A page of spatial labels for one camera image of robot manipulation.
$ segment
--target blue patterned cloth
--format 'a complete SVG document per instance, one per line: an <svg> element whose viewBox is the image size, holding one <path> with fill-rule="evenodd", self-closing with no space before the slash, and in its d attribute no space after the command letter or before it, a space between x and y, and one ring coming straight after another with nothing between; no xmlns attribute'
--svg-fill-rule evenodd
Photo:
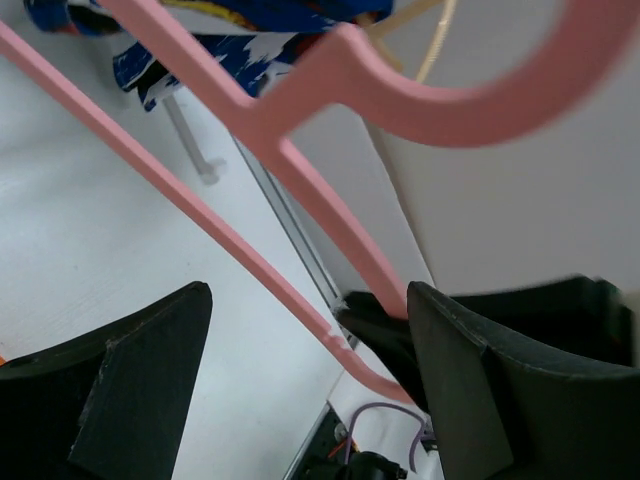
<svg viewBox="0 0 640 480"><path fill-rule="evenodd" d="M362 13L386 18L393 0L160 0L198 20L226 22L238 35L202 34L183 26L213 55L249 95L257 96L268 72L292 65L337 22ZM31 21L44 32L83 36L128 35L96 0L24 0ZM180 87L180 82L133 37L113 56L113 73L125 92L136 90L145 110Z"/></svg>

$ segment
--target folded garment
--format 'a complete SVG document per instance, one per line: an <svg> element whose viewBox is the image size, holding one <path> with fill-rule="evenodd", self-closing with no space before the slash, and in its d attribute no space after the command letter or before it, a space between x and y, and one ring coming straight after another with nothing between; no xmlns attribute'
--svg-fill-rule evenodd
<svg viewBox="0 0 640 480"><path fill-rule="evenodd" d="M393 0L160 0L251 96L288 67L337 22L362 13L386 18ZM120 24L96 0L24 0L37 28L83 36L124 35ZM136 90L145 110L180 87L174 77L133 37L119 41L113 73L125 92Z"/></svg>

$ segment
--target pink hanger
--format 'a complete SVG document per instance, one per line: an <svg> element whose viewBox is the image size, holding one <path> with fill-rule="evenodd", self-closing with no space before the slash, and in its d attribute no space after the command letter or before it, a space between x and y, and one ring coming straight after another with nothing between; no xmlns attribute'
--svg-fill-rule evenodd
<svg viewBox="0 0 640 480"><path fill-rule="evenodd" d="M629 43L640 16L637 0L606 5L568 0L555 33L525 66L493 85L471 90L425 87L397 75L363 34L343 25L278 87L254 100L154 0L101 3L289 189L387 312L399 318L406 316L404 286L344 203L285 135L324 106L343 103L388 131L422 143L471 147L509 140L551 121L589 93ZM351 375L382 395L409 401L397 384L364 365L344 338L333 334L330 324L236 232L3 24L0 47L258 278Z"/></svg>

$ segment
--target purple cable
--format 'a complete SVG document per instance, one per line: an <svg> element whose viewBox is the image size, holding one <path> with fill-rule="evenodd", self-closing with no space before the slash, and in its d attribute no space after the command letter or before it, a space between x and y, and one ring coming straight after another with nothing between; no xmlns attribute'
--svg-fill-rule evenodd
<svg viewBox="0 0 640 480"><path fill-rule="evenodd" d="M346 445L346 448L345 448L345 454L344 454L345 462L344 463L345 464L349 463L349 456L351 454L351 445L353 444L353 430L356 427L356 420L358 420L358 417L360 416L360 414L362 412L364 412L365 410L369 410L370 408L378 408L378 407L390 408L392 410L398 410L399 412L404 412L407 415L412 416L413 418L415 418L416 420L418 420L420 422L420 430L418 431L418 433L414 437L413 442L411 442L411 448L409 450L409 468L411 469L411 471L413 473L417 473L416 472L415 454L416 454L416 449L418 448L418 445L420 443L420 440L422 439L422 436L424 435L424 430L427 427L427 422L426 422L426 420L421 418L420 415L418 415L415 412L412 412L408 408L401 407L400 405L395 405L393 403L387 403L387 402L366 403L366 404L362 405L360 408L358 408L353 413L353 416L351 417L351 422L349 423L349 430L348 430L348 434L347 434L347 445Z"/></svg>

